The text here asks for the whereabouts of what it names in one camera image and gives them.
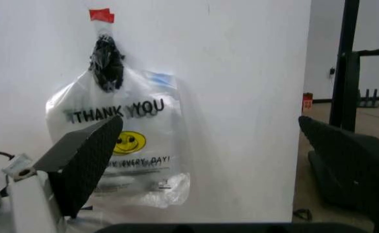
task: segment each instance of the floor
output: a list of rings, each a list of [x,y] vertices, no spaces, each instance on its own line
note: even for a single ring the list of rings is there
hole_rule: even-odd
[[[303,115],[328,122],[329,111],[330,103],[318,103],[314,104],[312,109],[304,112]],[[379,108],[359,108],[357,110],[355,131],[379,138]],[[316,183],[308,161],[308,151],[310,150],[312,150],[312,146],[301,132],[293,209],[310,209],[313,222],[344,223],[372,232],[374,225],[367,217],[323,203],[316,189]],[[304,221],[293,217],[293,222]]]

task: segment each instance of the cable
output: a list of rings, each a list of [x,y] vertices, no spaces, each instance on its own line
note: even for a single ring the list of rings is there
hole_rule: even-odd
[[[8,157],[9,160],[11,160],[15,157],[15,155],[11,155],[11,154],[8,154],[8,153],[2,152],[2,151],[0,151],[0,155]]]

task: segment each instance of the white wall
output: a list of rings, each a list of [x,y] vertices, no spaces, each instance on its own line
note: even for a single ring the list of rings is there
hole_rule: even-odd
[[[132,66],[179,79],[191,150],[183,206],[113,221],[290,221],[310,1],[101,2]],[[87,68],[94,42],[78,0],[0,0],[0,150],[51,146],[45,102]]]
[[[345,0],[312,0],[304,91],[314,99],[330,99],[333,78],[328,72],[336,66],[342,13]],[[379,0],[361,0],[354,50],[379,49]],[[360,89],[379,89],[379,57],[361,59]]]

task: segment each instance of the black metal frame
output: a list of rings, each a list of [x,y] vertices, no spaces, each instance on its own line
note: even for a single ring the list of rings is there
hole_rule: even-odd
[[[359,5],[360,0],[345,0],[329,118],[330,125],[352,132],[359,95],[360,57],[379,56],[379,49],[352,51]]]

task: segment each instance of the textured rubber pad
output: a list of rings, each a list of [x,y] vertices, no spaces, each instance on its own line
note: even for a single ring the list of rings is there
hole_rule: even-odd
[[[76,217],[107,167],[121,133],[120,116],[62,137],[35,165],[48,173],[64,216]]]

